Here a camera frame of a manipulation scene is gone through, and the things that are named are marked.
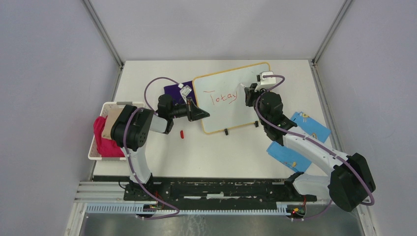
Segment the yellow framed whiteboard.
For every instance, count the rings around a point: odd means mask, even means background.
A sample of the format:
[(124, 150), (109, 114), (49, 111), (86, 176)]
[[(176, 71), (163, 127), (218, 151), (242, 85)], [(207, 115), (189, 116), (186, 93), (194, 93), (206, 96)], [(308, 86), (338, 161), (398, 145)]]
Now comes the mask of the yellow framed whiteboard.
[(245, 105), (244, 88), (257, 82), (257, 75), (270, 71), (270, 64), (260, 62), (203, 76), (192, 80), (197, 106), (210, 117), (201, 119), (206, 134), (253, 124), (258, 120), (252, 108)]

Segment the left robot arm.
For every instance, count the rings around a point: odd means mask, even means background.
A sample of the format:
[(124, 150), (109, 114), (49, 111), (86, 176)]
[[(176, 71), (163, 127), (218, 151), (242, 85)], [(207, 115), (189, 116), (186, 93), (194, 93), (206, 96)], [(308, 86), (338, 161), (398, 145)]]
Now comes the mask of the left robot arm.
[(138, 184), (135, 193), (142, 200), (146, 201), (154, 196), (154, 186), (148, 183), (152, 179), (152, 173), (145, 151), (149, 132), (169, 134), (174, 119), (182, 117), (197, 121), (210, 117), (210, 114), (199, 108), (191, 97), (187, 97), (184, 104), (175, 104), (170, 95), (163, 94), (158, 98), (156, 111), (125, 105), (113, 123), (111, 140), (125, 154), (131, 171), (130, 180)]

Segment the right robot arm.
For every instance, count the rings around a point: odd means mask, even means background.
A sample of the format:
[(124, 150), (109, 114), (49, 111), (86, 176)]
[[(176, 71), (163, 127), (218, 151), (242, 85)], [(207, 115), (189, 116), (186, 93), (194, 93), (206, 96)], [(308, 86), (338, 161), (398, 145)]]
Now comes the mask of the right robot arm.
[(266, 135), (282, 147), (292, 149), (310, 160), (325, 176), (297, 172), (285, 185), (284, 195), (291, 201), (302, 195), (330, 199), (350, 212), (359, 205), (375, 204), (376, 185), (367, 160), (359, 153), (348, 155), (332, 149), (308, 135), (283, 114), (281, 96), (269, 89), (256, 90), (256, 83), (244, 88), (245, 104), (254, 108)]

